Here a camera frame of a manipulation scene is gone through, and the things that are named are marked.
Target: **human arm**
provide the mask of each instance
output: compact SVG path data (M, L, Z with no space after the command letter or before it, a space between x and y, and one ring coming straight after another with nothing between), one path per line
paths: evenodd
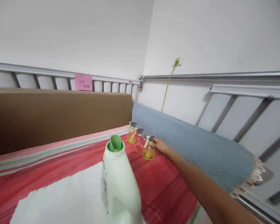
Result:
M214 224L258 224L256 219L201 169L154 138L151 145L169 158Z

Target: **bottle label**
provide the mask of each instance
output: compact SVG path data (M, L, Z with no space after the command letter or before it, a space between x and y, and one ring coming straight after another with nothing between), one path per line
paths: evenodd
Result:
M108 211L107 172L105 171L105 163L104 163L104 160L103 160L103 167L102 167L101 191L102 191L102 196L103 196L103 201L104 201L105 209L106 209L106 211L107 211L107 214L109 214L109 211Z

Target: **striped fabric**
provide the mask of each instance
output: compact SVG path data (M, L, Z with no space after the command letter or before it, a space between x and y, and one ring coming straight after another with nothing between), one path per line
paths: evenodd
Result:
M137 180L142 214L148 224L187 223L197 200L177 169L158 151L152 161L127 143L128 126L114 128L0 156L0 223L9 223L17 203L48 186L102 161L106 143L121 136Z

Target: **electrical socket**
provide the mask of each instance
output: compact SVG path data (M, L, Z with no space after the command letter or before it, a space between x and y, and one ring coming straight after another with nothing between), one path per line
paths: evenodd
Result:
M181 66L181 64L183 63L184 61L184 57L183 56L178 56L178 57L175 57L173 59L173 64L172 64L172 67L174 67L174 64L175 64L175 61L176 60L179 60L178 64L176 66Z

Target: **small glass bottle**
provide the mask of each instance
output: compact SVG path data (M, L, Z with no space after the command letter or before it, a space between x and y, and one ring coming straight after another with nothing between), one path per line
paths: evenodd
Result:
M143 149L143 146L144 146L144 139L142 137L143 131L144 130L141 128L139 128L137 130L137 136L136 136L135 142L133 144L133 149L135 152L140 152Z
M130 126L132 126L132 128L128 131L128 136L127 136L127 141L128 143L132 144L134 141L135 141L135 132L137 130L135 130L135 127L136 127L136 122L131 122L130 123Z
M147 141L146 141L145 146L142 150L142 155L143 155L144 159L150 161L150 160L153 160L155 158L156 149L155 149L155 147L148 145L148 142L153 143L154 136L149 136L148 135L146 138L147 138Z

